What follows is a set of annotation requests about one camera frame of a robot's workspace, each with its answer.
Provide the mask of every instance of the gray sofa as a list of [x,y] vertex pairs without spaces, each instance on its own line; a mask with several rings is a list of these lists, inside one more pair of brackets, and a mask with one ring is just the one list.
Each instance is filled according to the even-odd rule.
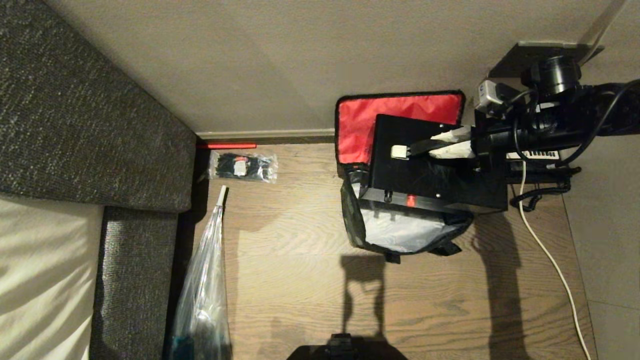
[[92,359],[159,359],[195,134],[41,1],[0,0],[0,195],[105,205]]

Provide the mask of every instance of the gray floor tile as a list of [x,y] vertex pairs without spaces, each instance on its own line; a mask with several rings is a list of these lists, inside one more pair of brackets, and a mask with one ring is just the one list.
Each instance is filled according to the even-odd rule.
[[589,301],[591,323],[603,360],[640,360],[640,310]]
[[598,138],[564,196],[589,300],[640,309],[640,151],[635,138]]

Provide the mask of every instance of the white label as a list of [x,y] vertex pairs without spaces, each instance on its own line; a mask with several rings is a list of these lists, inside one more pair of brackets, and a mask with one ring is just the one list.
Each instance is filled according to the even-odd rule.
[[246,161],[240,160],[236,161],[234,164],[234,175],[235,176],[245,176],[246,175]]
[[391,146],[391,158],[392,159],[406,159],[407,146],[405,145],[393,145]]
[[[538,159],[538,160],[560,160],[560,155],[557,151],[523,151],[524,156],[529,159]],[[520,157],[515,152],[510,152],[507,154],[507,159],[509,160],[520,160]]]

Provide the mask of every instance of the red rod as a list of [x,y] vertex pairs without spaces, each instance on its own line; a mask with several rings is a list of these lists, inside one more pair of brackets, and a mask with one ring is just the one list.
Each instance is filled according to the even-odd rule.
[[255,149],[256,144],[254,143],[201,143],[196,147],[198,149],[213,149],[213,150],[222,150],[222,149]]

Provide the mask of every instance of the black box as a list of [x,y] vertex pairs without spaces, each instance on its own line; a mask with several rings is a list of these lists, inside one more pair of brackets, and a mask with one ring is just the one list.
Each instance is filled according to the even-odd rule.
[[498,161],[491,172],[480,172],[474,161],[468,159],[437,160],[427,154],[409,160],[391,158],[393,145],[409,146],[452,128],[423,120],[378,115],[370,175],[362,197],[446,213],[506,210],[506,160]]

